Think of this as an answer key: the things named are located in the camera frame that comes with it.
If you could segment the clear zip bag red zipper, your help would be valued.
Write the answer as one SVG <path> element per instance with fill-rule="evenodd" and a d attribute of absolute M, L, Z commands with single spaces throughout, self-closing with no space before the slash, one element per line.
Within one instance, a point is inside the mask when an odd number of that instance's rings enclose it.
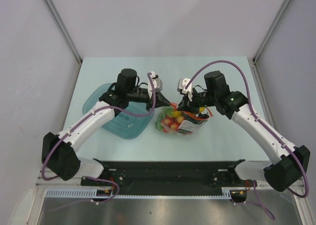
<path fill-rule="evenodd" d="M 191 135 L 213 117 L 207 107 L 200 107 L 198 113 L 179 111 L 177 105 L 163 107 L 155 121 L 155 128 L 167 134 Z"/>

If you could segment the red cherry bunch with leaf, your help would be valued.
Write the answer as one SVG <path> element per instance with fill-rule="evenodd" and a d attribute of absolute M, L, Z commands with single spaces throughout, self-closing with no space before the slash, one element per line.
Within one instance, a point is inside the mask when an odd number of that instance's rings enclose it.
<path fill-rule="evenodd" d="M 177 111 L 173 107 L 163 107 L 156 118 L 155 128 L 168 134 L 187 135 L 188 131 L 180 127 L 185 120 L 187 117 L 182 111 Z"/>

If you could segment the dark purple grape bunch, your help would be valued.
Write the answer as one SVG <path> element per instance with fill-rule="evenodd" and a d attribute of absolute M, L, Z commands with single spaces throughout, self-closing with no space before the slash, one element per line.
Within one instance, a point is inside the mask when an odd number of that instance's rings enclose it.
<path fill-rule="evenodd" d="M 207 114 L 207 113 L 205 113 L 205 114 L 204 113 L 199 113 L 199 114 L 196 114 L 196 115 L 190 113 L 190 114 L 187 114 L 187 116 L 188 116 L 189 121 L 192 122 L 195 125 L 203 125 L 210 118 L 210 115 Z"/>

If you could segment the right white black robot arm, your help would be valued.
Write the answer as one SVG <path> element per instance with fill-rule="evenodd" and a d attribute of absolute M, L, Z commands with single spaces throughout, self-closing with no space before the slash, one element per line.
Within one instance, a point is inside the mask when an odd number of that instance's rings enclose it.
<path fill-rule="evenodd" d="M 306 176 L 310 151 L 304 145 L 297 147 L 289 142 L 254 110 L 245 95 L 230 91 L 220 71 L 205 74 L 204 81 L 206 90 L 197 92 L 191 79 L 179 80 L 177 90 L 183 98 L 177 109 L 195 114 L 201 107 L 214 106 L 221 115 L 244 129 L 269 158 L 268 161 L 235 162 L 228 173 L 231 185 L 239 186 L 245 180 L 261 180 L 283 192 Z"/>

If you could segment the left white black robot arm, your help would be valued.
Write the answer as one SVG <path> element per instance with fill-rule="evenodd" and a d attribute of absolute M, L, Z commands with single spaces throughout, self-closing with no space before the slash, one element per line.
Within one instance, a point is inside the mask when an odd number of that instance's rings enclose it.
<path fill-rule="evenodd" d="M 42 144 L 41 177 L 45 181 L 61 178 L 64 181 L 75 176 L 93 180 L 98 185 L 108 182 L 109 173 L 96 159 L 79 158 L 77 152 L 81 146 L 104 124 L 113 120 L 121 112 L 130 116 L 151 115 L 156 108 L 169 106 L 170 102 L 162 95 L 162 81 L 151 71 L 147 74 L 147 88 L 136 84 L 137 72 L 125 68 L 119 73 L 95 105 L 72 126 L 57 134 L 47 133 Z M 136 114 L 127 111 L 129 103 L 146 105 L 147 113 Z"/>

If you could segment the teal transparent plastic tray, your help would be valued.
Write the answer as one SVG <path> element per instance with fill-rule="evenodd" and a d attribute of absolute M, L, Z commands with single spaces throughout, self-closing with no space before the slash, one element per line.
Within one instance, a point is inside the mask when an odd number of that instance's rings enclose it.
<path fill-rule="evenodd" d="M 83 105 L 83 115 L 92 109 L 99 100 L 99 97 L 101 97 L 101 95 L 105 93 L 110 86 L 111 83 L 101 85 L 92 93 Z M 102 128 L 120 138 L 134 139 L 138 137 L 147 127 L 153 115 L 154 113 L 152 112 L 151 115 L 148 116 L 136 117 L 122 112 L 117 117 L 104 124 Z"/>

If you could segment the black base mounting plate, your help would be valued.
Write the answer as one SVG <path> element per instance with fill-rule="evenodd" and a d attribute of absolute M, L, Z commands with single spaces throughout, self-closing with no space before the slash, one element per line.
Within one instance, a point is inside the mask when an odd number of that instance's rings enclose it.
<path fill-rule="evenodd" d="M 103 161 L 99 180 L 81 179 L 82 186 L 104 187 L 111 180 L 127 196 L 211 196 L 221 189 L 248 191 L 252 180 L 240 179 L 233 161 L 204 162 L 115 162 Z"/>

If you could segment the aluminium frame rail front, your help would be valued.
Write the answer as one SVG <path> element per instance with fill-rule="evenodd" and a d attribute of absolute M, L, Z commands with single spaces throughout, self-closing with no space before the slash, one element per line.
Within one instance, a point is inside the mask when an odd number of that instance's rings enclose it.
<path fill-rule="evenodd" d="M 82 180 L 82 178 L 87 179 L 86 176 L 82 176 L 82 175 L 75 175 L 72 178 L 68 179 L 68 180 L 64 180 L 61 177 L 57 176 L 57 175 L 52 175 L 53 172 L 50 170 L 45 170 L 44 171 L 44 177 L 42 176 L 42 173 L 39 174 L 38 179 L 37 179 L 37 184 L 45 184 L 45 183 L 51 183 L 51 184 L 80 184 L 80 181 Z M 292 183 L 290 183 L 290 181 L 286 181 L 285 178 L 275 178 L 274 180 L 266 180 L 264 178 L 264 180 L 259 180 L 259 184 L 266 184 L 267 186 L 270 186 L 274 189 L 277 188 L 299 188 L 299 187 L 304 187 L 305 186 L 305 182 L 304 182 L 304 178 L 301 177 L 296 181 L 292 181 Z"/>

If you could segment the left aluminium corner post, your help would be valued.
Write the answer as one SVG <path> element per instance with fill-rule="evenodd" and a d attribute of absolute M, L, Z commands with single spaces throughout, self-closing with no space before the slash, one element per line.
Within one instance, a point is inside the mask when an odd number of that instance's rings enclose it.
<path fill-rule="evenodd" d="M 64 24 L 64 21 L 62 20 L 53 0 L 42 0 L 51 15 L 54 23 L 57 26 L 57 29 L 59 30 L 61 36 L 63 37 L 67 47 L 69 48 L 71 54 L 75 58 L 76 62 L 79 64 L 79 66 L 82 65 L 83 59 L 80 57 L 80 54 L 72 40 L 71 35 L 69 34 L 66 25 Z"/>

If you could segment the aluminium corner post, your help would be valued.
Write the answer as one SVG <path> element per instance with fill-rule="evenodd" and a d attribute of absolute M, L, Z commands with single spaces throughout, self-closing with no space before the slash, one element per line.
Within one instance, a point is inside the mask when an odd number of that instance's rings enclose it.
<path fill-rule="evenodd" d="M 62 20 L 53 0 L 42 0 L 51 15 L 54 23 L 57 26 L 57 29 L 59 30 L 61 36 L 63 37 L 67 47 L 69 48 L 71 54 L 75 58 L 76 62 L 79 64 L 79 66 L 82 65 L 83 59 L 80 57 L 80 54 L 72 40 L 71 35 L 69 34 L 66 25 L 64 24 L 64 21 Z"/>
<path fill-rule="evenodd" d="M 275 31 L 277 30 L 278 26 L 281 23 L 281 20 L 283 19 L 283 17 L 285 16 L 287 10 L 289 9 L 291 3 L 293 0 L 283 0 L 283 2 L 281 3 L 280 8 L 278 9 L 271 25 L 268 28 L 267 33 L 265 34 L 262 42 L 260 43 L 254 57 L 252 58 L 252 61 L 254 64 L 256 64 L 258 62 L 258 60 L 260 59 L 262 53 L 264 52 L 265 48 L 268 46 L 270 40 L 272 39 Z"/>

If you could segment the right aluminium corner post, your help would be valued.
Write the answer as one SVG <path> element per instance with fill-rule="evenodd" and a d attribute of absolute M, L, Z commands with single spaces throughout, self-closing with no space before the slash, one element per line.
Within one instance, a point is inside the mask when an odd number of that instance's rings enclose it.
<path fill-rule="evenodd" d="M 281 3 L 280 8 L 278 9 L 271 25 L 268 28 L 267 33 L 265 34 L 262 42 L 260 43 L 254 57 L 252 58 L 252 61 L 254 64 L 256 64 L 258 62 L 258 60 L 260 59 L 262 53 L 264 52 L 265 48 L 268 46 L 270 40 L 272 39 L 275 31 L 277 30 L 278 26 L 281 23 L 281 20 L 283 19 L 283 17 L 285 16 L 287 10 L 289 9 L 291 3 L 293 0 L 283 0 L 283 2 Z"/>

